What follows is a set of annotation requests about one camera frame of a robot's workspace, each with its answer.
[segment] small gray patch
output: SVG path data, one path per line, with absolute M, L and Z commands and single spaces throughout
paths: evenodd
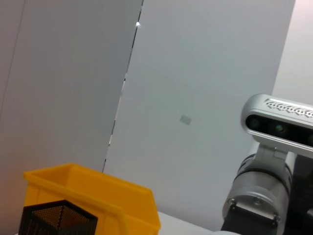
M 185 115 L 182 115 L 181 117 L 180 117 L 180 121 L 182 122 L 182 123 L 184 123 L 184 124 L 186 124 L 186 125 L 190 125 L 190 123 L 191 123 L 191 118 L 190 117 L 187 117 L 187 116 L 185 116 Z

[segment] white table surface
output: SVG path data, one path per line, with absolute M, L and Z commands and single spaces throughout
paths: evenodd
M 158 235 L 210 235 L 210 230 L 190 224 L 172 216 L 158 213 L 161 221 L 161 229 Z

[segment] yellow plastic bin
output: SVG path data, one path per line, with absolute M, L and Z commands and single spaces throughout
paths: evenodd
M 76 164 L 24 173 L 25 206 L 68 200 L 98 217 L 96 235 L 157 235 L 150 189 Z

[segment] metal mesh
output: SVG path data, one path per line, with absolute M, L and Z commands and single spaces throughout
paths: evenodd
M 19 235 L 94 235 L 98 218 L 68 201 L 24 207 Z

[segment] depth camera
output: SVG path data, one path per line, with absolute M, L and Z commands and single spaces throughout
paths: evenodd
M 243 128 L 260 143 L 313 158 L 313 106 L 266 94 L 252 96 Z

